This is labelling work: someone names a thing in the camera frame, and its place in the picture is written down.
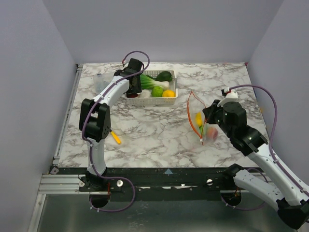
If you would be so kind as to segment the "white perforated plastic basket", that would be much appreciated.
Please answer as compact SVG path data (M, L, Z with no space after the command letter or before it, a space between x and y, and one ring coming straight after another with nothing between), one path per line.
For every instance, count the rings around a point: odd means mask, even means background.
M173 105L178 97L177 76L174 70L148 70L140 75L142 92L125 97L130 105Z

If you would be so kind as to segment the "yellow toy corn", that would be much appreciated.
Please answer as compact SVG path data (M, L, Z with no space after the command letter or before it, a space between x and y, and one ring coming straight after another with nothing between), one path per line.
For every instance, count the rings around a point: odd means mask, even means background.
M196 124L197 124L198 127L200 127L200 126L203 125L203 120L202 120L202 117L201 117L201 113L200 113L200 112L196 113L195 122L196 122Z

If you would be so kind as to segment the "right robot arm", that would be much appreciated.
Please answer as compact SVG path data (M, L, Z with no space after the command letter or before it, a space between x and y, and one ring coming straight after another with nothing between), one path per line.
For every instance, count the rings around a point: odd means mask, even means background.
M235 149L258 165L272 184L255 177L243 167L233 164L222 177L227 189L236 186L260 198L292 229L299 229L309 219L309 187L282 162L257 129L247 125L246 110L231 101L220 106L215 100L203 109L207 123L216 124Z

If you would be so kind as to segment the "toy peach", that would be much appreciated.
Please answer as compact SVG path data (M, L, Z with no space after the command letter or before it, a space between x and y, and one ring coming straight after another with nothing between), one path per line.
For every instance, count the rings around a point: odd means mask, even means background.
M208 139L215 140L218 136L218 130L215 127L208 127L206 131L206 137Z

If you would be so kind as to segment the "light green toy vegetable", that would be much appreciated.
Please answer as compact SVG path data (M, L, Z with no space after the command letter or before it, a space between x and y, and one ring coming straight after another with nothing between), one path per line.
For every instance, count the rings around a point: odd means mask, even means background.
M203 136L205 134L204 126L199 127L200 135Z

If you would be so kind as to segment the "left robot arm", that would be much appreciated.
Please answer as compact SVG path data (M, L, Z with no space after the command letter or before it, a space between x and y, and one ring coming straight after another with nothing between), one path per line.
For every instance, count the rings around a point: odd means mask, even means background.
M107 186L104 143L111 131L111 107L127 92L141 93L140 74L143 68L141 61L130 59L127 67L108 78L110 83L97 96L82 101L79 130L88 149L86 187L101 191Z

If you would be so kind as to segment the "clear orange zip bag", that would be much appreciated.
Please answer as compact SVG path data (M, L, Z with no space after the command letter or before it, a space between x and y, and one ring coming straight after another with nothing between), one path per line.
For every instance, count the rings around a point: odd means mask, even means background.
M191 91L187 100L187 115L189 123L202 145L210 144L217 139L218 130L207 123L202 110L206 108L204 101Z

